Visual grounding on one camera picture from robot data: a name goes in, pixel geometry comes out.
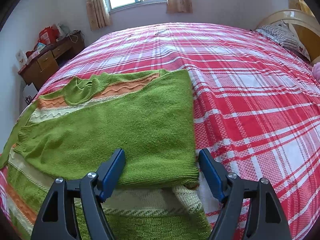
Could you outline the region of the green knitted sweater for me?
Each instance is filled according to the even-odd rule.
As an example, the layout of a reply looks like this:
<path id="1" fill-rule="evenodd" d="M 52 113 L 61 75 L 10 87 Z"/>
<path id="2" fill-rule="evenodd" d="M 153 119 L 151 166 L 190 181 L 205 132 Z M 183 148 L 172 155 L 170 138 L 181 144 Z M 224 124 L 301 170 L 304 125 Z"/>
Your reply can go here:
<path id="1" fill-rule="evenodd" d="M 81 179 L 118 148 L 125 166 L 102 205 L 116 239 L 207 239 L 191 80 L 164 69 L 74 77 L 23 111 L 1 154 L 19 236 L 31 238 L 54 179 Z"/>

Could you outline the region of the red plaid bed sheet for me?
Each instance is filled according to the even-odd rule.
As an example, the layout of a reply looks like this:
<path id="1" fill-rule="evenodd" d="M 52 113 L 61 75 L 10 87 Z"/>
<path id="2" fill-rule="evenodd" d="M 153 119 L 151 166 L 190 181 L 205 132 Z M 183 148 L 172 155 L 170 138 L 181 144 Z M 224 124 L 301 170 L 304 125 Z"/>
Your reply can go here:
<path id="1" fill-rule="evenodd" d="M 160 69 L 186 70 L 191 80 L 196 192 L 211 230 L 222 209 L 199 168 L 204 148 L 239 178 L 265 178 L 291 237 L 305 238 L 319 219 L 319 82 L 301 58 L 256 31 L 206 23 L 116 31 L 67 62 L 34 101 L 74 77 Z M 13 227 L 7 171 L 1 166 L 1 213 Z"/>

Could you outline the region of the white paper shopping bag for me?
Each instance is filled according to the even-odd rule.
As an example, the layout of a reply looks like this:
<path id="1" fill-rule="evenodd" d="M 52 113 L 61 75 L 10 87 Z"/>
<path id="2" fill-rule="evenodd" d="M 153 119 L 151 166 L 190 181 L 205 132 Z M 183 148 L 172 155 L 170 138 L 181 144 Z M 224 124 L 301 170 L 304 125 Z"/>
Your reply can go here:
<path id="1" fill-rule="evenodd" d="M 23 99 L 27 105 L 29 105 L 33 99 L 37 96 L 37 89 L 33 83 L 26 85 L 23 89 Z"/>

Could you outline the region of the brown wooden desk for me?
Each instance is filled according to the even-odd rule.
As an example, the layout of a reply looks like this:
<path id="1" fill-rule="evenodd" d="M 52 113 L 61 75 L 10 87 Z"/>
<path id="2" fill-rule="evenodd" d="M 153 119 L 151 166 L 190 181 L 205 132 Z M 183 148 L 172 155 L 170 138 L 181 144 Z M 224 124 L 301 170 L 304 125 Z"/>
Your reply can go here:
<path id="1" fill-rule="evenodd" d="M 62 40 L 46 46 L 30 63 L 23 66 L 18 75 L 27 85 L 39 90 L 49 78 L 85 48 L 84 36 L 75 30 Z"/>

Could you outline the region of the red gift bag on desk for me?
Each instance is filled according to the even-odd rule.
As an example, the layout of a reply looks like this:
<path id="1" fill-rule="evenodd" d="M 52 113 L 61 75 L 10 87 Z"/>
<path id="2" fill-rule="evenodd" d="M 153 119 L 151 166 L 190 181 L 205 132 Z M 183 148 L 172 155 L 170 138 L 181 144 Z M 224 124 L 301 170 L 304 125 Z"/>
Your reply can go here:
<path id="1" fill-rule="evenodd" d="M 38 42 L 45 45 L 54 44 L 59 36 L 60 33 L 56 27 L 46 27 L 39 33 Z"/>

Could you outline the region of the striped pillow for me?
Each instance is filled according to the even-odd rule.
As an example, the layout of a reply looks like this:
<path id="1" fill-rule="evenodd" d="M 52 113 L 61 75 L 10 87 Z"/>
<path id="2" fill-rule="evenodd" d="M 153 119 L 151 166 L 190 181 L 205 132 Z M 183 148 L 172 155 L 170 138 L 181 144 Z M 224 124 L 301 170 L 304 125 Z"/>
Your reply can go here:
<path id="1" fill-rule="evenodd" d="M 255 30 L 261 35 L 268 37 L 283 48 L 295 53 L 302 59 L 310 62 L 309 53 L 300 41 L 299 37 L 294 34 L 284 21 L 278 21 L 273 24 L 262 25 Z"/>

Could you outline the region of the beige wooden headboard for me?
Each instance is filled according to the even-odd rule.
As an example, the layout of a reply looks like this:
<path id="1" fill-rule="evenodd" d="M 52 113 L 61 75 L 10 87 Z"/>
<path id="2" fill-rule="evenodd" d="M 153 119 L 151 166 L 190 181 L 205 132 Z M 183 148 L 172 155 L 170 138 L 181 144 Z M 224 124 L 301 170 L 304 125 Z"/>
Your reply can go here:
<path id="1" fill-rule="evenodd" d="M 311 64 L 319 63 L 319 23 L 304 0 L 289 0 L 289 9 L 271 14 L 258 27 L 280 22 L 285 23 L 304 44 Z"/>

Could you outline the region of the left beige curtain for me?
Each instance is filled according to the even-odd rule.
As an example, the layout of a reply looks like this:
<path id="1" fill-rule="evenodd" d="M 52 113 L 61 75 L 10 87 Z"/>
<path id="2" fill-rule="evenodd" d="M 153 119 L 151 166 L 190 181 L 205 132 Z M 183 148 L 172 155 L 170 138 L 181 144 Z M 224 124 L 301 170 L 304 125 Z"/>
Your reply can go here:
<path id="1" fill-rule="evenodd" d="M 86 9 L 91 31 L 111 25 L 111 18 L 105 0 L 86 0 Z"/>

